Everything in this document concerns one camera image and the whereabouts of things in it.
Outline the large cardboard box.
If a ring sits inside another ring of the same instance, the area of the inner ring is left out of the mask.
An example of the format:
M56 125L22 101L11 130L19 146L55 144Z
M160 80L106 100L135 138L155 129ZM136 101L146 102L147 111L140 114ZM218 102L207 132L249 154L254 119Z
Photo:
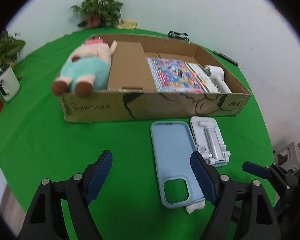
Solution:
M101 39L107 44L114 40L141 43L146 58L180 60L201 66L221 66L221 63L204 48L181 40L134 34L104 34L101 35ZM224 74L225 82L232 91L230 94L116 90L107 87L86 98L65 93L58 97L58 101L67 122L236 115L248 102L251 92L230 71L225 70Z

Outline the cardboard divider panel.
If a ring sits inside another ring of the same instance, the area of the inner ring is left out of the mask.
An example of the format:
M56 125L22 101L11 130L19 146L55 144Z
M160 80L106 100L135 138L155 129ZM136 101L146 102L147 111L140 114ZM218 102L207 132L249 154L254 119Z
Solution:
M141 43L117 42L108 89L157 90Z

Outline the white folding phone stand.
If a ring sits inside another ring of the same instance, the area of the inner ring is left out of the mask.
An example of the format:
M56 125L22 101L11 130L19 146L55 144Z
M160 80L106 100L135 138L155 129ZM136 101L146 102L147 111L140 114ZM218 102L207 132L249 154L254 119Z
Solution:
M231 153L226 149L217 121L214 118L193 116L190 126L198 152L214 167L225 166Z

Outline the white handheld fan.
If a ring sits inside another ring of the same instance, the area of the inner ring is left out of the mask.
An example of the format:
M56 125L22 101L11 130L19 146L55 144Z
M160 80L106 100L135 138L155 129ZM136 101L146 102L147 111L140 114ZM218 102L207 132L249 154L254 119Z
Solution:
M232 91L224 81L225 74L223 68L218 66L205 65L203 67L203 70L209 77L211 77L211 79L214 80L214 82L223 93L232 93Z

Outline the black remote bar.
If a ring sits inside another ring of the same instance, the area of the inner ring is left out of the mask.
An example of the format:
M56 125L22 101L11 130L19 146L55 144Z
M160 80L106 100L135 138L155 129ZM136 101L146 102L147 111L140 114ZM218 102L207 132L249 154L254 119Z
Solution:
M218 57L228 61L229 63L233 64L234 66L238 66L238 63L236 61L234 61L233 59L231 59L230 57L220 53L220 52L217 52L217 51L214 51L213 52L215 55L217 55Z

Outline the potted plant pink pot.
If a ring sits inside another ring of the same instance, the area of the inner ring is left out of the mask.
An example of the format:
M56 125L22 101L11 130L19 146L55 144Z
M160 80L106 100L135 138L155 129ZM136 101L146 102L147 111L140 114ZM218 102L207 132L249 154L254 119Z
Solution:
M123 3L117 0L83 0L80 5L70 9L81 21L79 28L94 29L99 27L116 27L121 18Z

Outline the pink pig plush toy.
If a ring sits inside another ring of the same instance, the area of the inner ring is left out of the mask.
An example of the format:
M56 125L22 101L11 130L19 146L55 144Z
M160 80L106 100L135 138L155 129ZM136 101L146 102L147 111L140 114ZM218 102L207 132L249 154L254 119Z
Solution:
M85 98L97 90L107 88L111 57L117 48L117 41L107 44L92 36L77 47L63 64L51 85L52 93L61 96L67 92Z

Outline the grey plastic stool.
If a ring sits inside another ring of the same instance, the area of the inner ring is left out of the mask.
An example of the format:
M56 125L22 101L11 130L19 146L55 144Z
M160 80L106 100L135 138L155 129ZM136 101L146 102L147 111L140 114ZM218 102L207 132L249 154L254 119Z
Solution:
M291 174L300 170L300 148L295 142L291 142L284 148L274 153L274 160L279 167Z

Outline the potted plant at left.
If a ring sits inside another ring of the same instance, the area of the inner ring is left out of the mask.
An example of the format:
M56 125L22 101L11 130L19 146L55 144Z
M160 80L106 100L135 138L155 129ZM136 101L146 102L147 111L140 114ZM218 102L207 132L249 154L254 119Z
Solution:
M26 42L17 36L18 34L10 35L6 29L0 34L0 71L7 66L15 69L18 55L26 45Z

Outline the colourful board game box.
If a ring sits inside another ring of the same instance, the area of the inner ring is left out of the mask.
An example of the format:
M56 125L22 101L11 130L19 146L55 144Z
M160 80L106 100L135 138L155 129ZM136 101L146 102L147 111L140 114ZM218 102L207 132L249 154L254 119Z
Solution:
M181 93L204 92L201 83L185 62L148 57L147 63L157 91Z

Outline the yellow cloth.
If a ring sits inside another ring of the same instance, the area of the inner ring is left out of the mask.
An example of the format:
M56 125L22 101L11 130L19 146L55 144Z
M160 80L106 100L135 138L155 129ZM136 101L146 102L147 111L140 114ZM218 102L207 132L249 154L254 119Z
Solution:
M130 20L121 20L116 26L120 30L134 30L137 28L137 22Z

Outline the black clip stand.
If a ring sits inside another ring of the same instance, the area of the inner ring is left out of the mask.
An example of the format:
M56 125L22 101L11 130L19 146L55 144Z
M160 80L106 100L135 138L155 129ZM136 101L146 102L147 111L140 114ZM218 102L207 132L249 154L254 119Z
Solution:
M178 33L176 31L169 31L167 36L169 38L174 38L174 39L189 42L189 36L187 33Z

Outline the light blue phone case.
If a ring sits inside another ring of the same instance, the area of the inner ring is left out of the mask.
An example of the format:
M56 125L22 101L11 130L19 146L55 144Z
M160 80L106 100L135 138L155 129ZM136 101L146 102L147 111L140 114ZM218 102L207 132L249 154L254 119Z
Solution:
M150 134L163 206L176 209L203 201L204 195L190 165L196 145L188 124L183 121L156 121L150 127ZM188 197L182 202L170 203L164 185L176 179L185 182Z

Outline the green white medicine box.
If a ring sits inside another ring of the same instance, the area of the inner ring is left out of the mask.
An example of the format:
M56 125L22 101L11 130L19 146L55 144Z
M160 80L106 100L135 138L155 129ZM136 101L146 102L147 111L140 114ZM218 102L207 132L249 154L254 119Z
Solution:
M185 63L189 70L192 72L196 80L200 83L205 93L221 93L222 91L217 86L215 81L207 75L200 64L196 63Z

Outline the white crumpled tissue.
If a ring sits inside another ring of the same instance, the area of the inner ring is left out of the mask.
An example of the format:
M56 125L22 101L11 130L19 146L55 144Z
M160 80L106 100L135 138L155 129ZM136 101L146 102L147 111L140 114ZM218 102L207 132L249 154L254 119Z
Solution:
M205 201L202 200L200 202L193 203L191 205L186 206L186 212L190 215L196 210L201 210L205 207Z

